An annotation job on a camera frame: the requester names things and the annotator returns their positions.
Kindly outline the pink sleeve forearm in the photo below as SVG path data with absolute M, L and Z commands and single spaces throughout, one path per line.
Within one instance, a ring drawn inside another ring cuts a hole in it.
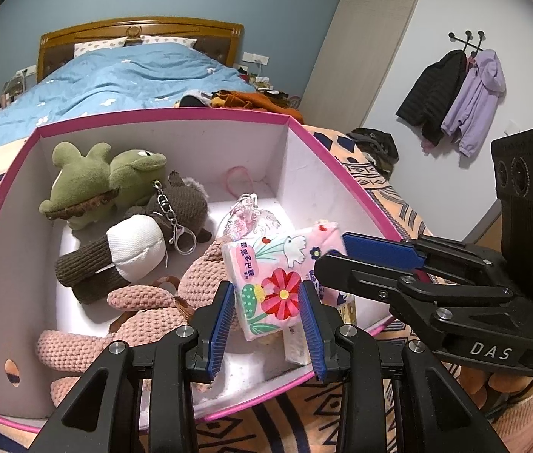
M 493 423 L 509 452 L 533 452 L 533 386 Z

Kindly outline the right hand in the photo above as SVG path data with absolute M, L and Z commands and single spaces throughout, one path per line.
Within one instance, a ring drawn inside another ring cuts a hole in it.
M 505 396 L 510 403 L 533 395 L 533 376 L 519 376 L 512 373 L 491 373 L 482 369 L 462 366 L 459 382 L 479 409 L 494 396 Z

